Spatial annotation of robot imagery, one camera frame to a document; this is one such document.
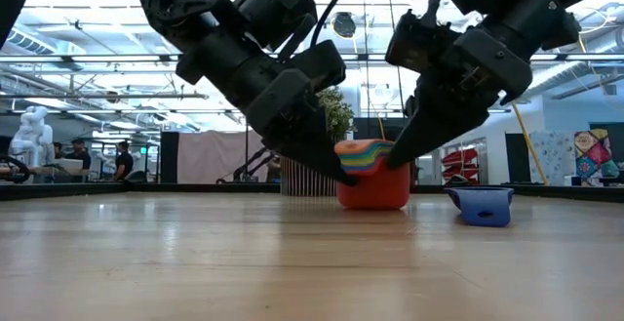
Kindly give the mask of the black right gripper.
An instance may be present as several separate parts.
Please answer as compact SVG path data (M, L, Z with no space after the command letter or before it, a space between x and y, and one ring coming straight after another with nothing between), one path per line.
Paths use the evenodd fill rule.
M390 169L481 126L499 92L509 102L532 81L532 43L520 32L497 24L439 31L438 72L417 79L415 109L388 155Z

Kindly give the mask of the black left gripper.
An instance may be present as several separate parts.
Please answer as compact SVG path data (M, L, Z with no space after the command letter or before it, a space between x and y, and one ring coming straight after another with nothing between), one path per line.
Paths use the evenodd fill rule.
M244 114L268 148L333 180L349 186L358 182L342 169L327 131L326 111L303 72L255 69L245 72L243 81Z

